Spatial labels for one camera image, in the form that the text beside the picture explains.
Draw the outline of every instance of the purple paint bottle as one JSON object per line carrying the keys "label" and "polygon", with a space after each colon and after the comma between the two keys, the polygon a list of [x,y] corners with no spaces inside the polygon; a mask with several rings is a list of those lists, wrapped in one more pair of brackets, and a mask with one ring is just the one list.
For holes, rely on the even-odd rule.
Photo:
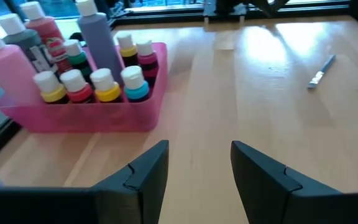
{"label": "purple paint bottle", "polygon": [[145,40],[136,43],[137,58],[142,68],[144,79],[150,86],[154,86],[155,78],[158,74],[158,58],[154,52],[152,41]]}
{"label": "purple paint bottle", "polygon": [[110,69],[114,80],[123,85],[122,67],[105,13],[98,12],[94,0],[76,0],[76,5],[81,14],[77,23],[96,66]]}

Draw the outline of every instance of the wooden table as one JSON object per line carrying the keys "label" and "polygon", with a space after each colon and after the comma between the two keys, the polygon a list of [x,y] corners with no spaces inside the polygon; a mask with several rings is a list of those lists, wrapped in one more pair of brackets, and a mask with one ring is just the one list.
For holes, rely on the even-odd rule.
{"label": "wooden table", "polygon": [[[118,28],[168,45],[170,80],[153,131],[23,130],[0,153],[0,178],[91,186],[168,139],[160,223],[247,223],[229,158],[237,139],[325,184],[358,191],[358,23],[339,16],[202,25]],[[330,54],[336,62],[308,91]]]}

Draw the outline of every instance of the bottle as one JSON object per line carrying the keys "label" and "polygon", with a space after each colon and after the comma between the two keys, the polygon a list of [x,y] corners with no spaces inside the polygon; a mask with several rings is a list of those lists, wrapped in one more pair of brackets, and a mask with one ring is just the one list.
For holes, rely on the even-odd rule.
{"label": "bottle", "polygon": [[20,5],[24,14],[30,20],[24,25],[28,29],[38,32],[42,43],[45,44],[47,50],[52,57],[51,61],[57,64],[60,74],[72,69],[67,59],[65,48],[63,47],[64,38],[56,25],[55,18],[45,16],[39,2],[32,1]]}
{"label": "bottle", "polygon": [[36,73],[19,46],[6,45],[0,39],[0,87],[15,104],[43,102],[32,80]]}
{"label": "bottle", "polygon": [[94,103],[95,98],[89,83],[84,80],[78,69],[73,69],[60,75],[60,81],[67,90],[67,96],[72,103]]}
{"label": "bottle", "polygon": [[129,102],[137,103],[149,99],[149,84],[144,80],[142,68],[130,66],[121,72],[124,80],[124,91]]}
{"label": "bottle", "polygon": [[105,13],[98,12],[93,0],[77,0],[76,5],[81,14],[77,23],[96,66],[110,69],[114,80],[122,85],[122,66]]}
{"label": "bottle", "polygon": [[111,71],[108,68],[100,68],[91,74],[94,93],[102,103],[122,103],[121,89],[114,81]]}
{"label": "bottle", "polygon": [[68,55],[68,61],[74,69],[78,69],[81,71],[84,79],[90,85],[92,81],[90,79],[90,75],[92,73],[92,68],[86,59],[86,54],[82,50],[80,46],[80,42],[78,40],[66,40],[63,44],[66,49],[66,53]]}
{"label": "bottle", "polygon": [[66,89],[51,71],[40,72],[34,77],[34,82],[40,89],[41,97],[48,104],[66,104],[69,99]]}
{"label": "bottle", "polygon": [[140,67],[142,67],[144,78],[150,86],[154,86],[159,66],[157,54],[153,50],[152,41],[140,41],[136,43],[136,47],[139,64]]}
{"label": "bottle", "polygon": [[0,25],[7,34],[2,39],[5,44],[18,45],[37,72],[52,71],[58,75],[57,66],[49,62],[47,50],[37,31],[26,29],[19,16],[13,13],[0,16]]}
{"label": "bottle", "polygon": [[121,54],[125,67],[139,65],[136,46],[132,42],[131,34],[120,32],[116,37],[119,44],[119,53]]}

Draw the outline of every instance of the bottle label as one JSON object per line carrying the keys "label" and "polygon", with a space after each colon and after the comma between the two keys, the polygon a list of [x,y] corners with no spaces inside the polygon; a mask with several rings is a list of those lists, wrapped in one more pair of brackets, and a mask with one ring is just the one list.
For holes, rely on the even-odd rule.
{"label": "bottle label", "polygon": [[37,72],[52,71],[57,73],[57,65],[51,62],[51,57],[44,44],[30,47],[24,53]]}
{"label": "bottle label", "polygon": [[59,37],[49,37],[46,40],[47,49],[52,56],[52,60],[57,64],[60,73],[71,70],[70,62],[68,61],[66,50],[63,46],[63,41]]}

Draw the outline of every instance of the light wood tabletop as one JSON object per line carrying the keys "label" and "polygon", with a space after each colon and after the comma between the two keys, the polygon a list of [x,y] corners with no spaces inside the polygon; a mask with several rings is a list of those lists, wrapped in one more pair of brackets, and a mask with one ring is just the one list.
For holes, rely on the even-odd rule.
{"label": "light wood tabletop", "polygon": [[[161,139],[170,167],[160,223],[247,223],[232,140],[344,192],[358,191],[358,23],[349,16],[118,27],[168,45],[149,133],[31,134],[0,152],[7,185],[92,186]],[[308,82],[331,54],[315,91]]]}

